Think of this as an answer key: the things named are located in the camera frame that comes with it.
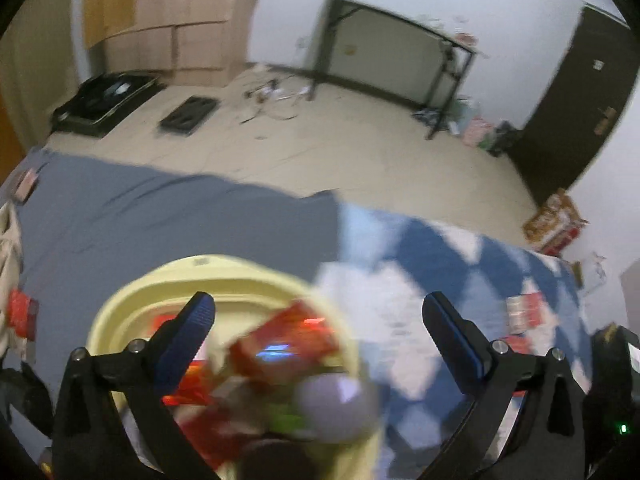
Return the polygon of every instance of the dark brown door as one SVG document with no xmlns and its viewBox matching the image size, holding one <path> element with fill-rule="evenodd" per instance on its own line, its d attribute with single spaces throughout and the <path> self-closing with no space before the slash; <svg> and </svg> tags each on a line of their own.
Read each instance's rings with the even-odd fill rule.
<svg viewBox="0 0 640 480">
<path fill-rule="evenodd" d="M 15 136 L 9 116 L 0 96 L 0 184 L 24 158 L 24 151 Z"/>
<path fill-rule="evenodd" d="M 639 64 L 629 28 L 585 7 L 558 73 L 509 151 L 538 204 L 571 186 L 596 156 L 625 106 Z"/>
</svg>

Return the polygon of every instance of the white cloth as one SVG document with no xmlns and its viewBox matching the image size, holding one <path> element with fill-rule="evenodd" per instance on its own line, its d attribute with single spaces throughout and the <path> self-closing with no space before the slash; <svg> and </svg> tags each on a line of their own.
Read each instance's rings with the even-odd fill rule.
<svg viewBox="0 0 640 480">
<path fill-rule="evenodd" d="M 9 294 L 18 287 L 22 244 L 20 224 L 12 202 L 0 208 L 0 357 L 9 346 L 10 329 L 5 316 Z"/>
</svg>

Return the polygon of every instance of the gray bedsheet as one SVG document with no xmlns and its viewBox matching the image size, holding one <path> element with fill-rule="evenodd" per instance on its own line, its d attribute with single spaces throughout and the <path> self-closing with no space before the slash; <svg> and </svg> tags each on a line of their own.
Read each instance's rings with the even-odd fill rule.
<svg viewBox="0 0 640 480">
<path fill-rule="evenodd" d="M 21 285 L 40 301 L 35 369 L 54 400 L 69 352 L 84 345 L 98 309 L 162 264 L 229 254 L 311 281 L 322 262 L 337 259 L 338 205 L 330 192 L 295 199 L 215 176 L 46 150 L 31 152 L 17 171 L 25 168 L 36 168 L 40 182 L 18 208 Z M 13 428 L 33 457 L 49 444 L 19 416 Z"/>
</svg>

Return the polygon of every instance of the black tray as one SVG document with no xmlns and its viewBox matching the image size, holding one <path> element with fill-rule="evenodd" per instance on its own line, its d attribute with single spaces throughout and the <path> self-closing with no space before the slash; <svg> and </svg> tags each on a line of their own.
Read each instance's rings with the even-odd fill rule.
<svg viewBox="0 0 640 480">
<path fill-rule="evenodd" d="M 220 101 L 211 97 L 189 97 L 160 121 L 163 130 L 190 136 L 205 119 L 216 111 Z"/>
</svg>

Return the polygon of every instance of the tiled floor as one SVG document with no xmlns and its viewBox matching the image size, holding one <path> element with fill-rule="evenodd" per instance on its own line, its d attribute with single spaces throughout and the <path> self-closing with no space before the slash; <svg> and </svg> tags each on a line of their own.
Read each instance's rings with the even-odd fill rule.
<svg viewBox="0 0 640 480">
<path fill-rule="evenodd" d="M 225 89 L 170 87 L 101 140 L 54 134 L 48 146 L 122 164 L 215 173 L 300 196 L 336 189 L 349 202 L 524 245 L 520 227 L 535 208 L 506 156 L 493 158 L 444 133 L 426 141 L 424 126 L 407 109 L 330 85 L 319 88 L 315 101 L 283 100 L 240 124 L 253 115 L 242 92 L 270 77 L 247 71 Z M 305 84 L 290 78 L 283 86 Z M 159 132 L 159 120 L 194 94 L 222 98 L 222 106 L 191 137 Z"/>
</svg>

